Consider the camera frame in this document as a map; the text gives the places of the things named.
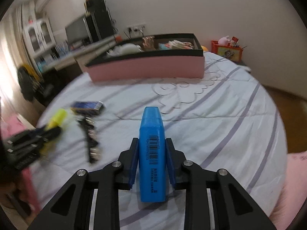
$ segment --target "metal pivot screw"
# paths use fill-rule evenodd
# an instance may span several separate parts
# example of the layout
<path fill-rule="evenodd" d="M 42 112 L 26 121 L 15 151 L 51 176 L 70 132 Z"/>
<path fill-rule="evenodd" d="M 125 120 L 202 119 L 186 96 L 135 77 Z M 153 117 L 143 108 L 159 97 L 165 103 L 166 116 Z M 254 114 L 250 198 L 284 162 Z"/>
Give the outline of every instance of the metal pivot screw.
<path fill-rule="evenodd" d="M 192 166 L 193 162 L 190 161 L 190 160 L 184 160 L 184 161 L 183 161 L 183 164 L 184 164 L 185 166 Z"/>
<path fill-rule="evenodd" d="M 222 175 L 222 176 L 225 176 L 225 175 L 228 174 L 228 172 L 227 172 L 227 170 L 225 170 L 225 169 L 220 169 L 220 170 L 219 170 L 219 174 Z"/>
<path fill-rule="evenodd" d="M 77 171 L 77 175 L 78 175 L 78 176 L 84 176 L 85 173 L 86 173 L 85 170 L 78 170 L 78 171 Z"/>
<path fill-rule="evenodd" d="M 122 163 L 120 161 L 114 161 L 112 163 L 112 166 L 115 167 L 115 168 L 120 167 L 121 165 L 122 165 Z"/>

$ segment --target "barcode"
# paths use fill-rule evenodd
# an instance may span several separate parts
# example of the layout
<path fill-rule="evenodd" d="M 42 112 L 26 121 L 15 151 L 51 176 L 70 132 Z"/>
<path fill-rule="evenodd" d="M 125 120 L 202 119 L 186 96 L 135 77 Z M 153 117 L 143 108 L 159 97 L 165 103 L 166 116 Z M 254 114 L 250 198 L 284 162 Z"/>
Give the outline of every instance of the barcode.
<path fill-rule="evenodd" d="M 159 137 L 149 136 L 149 164 L 158 164 Z"/>

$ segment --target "glass cabinet door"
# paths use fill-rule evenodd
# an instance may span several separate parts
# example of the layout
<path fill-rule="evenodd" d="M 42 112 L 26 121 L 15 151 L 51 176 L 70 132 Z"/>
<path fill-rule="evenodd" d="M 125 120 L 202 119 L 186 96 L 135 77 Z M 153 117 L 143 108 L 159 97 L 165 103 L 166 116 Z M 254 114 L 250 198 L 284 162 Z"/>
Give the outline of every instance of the glass cabinet door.
<path fill-rule="evenodd" d="M 46 22 L 41 22 L 40 23 L 40 28 L 42 31 L 42 38 L 45 40 L 46 44 L 49 44 L 52 42 L 49 31 L 48 31 L 48 27 L 47 27 L 47 23 Z"/>
<path fill-rule="evenodd" d="M 34 30 L 33 27 L 29 27 L 28 34 L 30 36 L 30 40 L 31 40 L 31 44 L 32 44 L 34 52 L 40 50 L 40 45 L 39 45 L 39 42 L 38 42 L 39 40 L 37 39 L 35 30 Z"/>

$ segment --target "orange basket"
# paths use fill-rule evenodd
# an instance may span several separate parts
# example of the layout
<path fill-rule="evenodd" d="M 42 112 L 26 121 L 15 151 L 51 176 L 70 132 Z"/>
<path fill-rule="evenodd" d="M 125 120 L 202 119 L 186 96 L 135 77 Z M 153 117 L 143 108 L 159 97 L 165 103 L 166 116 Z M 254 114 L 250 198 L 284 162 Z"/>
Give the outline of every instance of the orange basket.
<path fill-rule="evenodd" d="M 233 62 L 240 62 L 243 49 L 241 47 L 232 47 L 229 43 L 228 46 L 221 46 L 218 41 L 211 41 L 211 52 Z"/>

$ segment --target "wooden floor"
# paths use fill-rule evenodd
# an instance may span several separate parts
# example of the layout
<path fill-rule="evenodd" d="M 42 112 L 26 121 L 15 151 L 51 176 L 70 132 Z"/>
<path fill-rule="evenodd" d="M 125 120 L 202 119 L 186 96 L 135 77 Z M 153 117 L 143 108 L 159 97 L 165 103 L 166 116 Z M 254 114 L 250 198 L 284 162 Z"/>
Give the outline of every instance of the wooden floor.
<path fill-rule="evenodd" d="M 266 87 L 285 125 L 288 152 L 307 150 L 307 101 L 292 94 Z"/>

